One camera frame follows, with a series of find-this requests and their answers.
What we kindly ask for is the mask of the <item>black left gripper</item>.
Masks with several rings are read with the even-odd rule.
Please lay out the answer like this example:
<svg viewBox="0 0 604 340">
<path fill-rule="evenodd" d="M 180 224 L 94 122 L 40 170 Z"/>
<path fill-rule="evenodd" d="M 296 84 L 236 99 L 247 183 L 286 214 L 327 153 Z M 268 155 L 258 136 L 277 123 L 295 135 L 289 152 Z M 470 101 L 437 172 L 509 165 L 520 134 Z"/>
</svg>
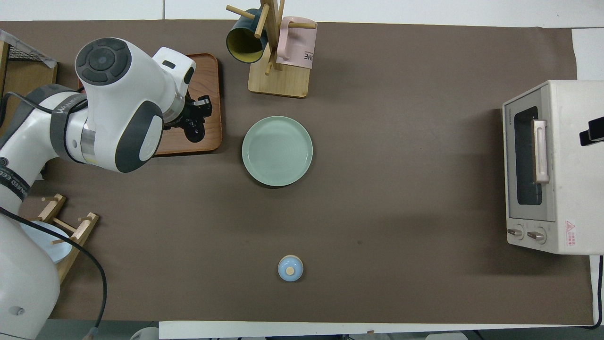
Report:
<svg viewBox="0 0 604 340">
<path fill-rule="evenodd" d="M 184 107 L 171 122 L 164 122 L 163 129 L 195 128 L 205 123 L 213 112 L 213 104 L 209 95 L 203 95 L 194 100 L 190 97 L 184 99 Z"/>
</svg>

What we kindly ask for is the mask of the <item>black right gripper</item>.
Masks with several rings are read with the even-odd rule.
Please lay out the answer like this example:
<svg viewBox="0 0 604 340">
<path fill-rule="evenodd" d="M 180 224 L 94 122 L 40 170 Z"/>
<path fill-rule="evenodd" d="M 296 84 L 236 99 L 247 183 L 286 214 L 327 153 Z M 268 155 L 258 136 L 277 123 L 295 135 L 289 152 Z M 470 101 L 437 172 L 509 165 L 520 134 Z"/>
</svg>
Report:
<svg viewBox="0 0 604 340">
<path fill-rule="evenodd" d="M 580 132 L 580 145 L 588 146 L 604 140 L 604 118 L 590 120 L 587 130 Z"/>
</svg>

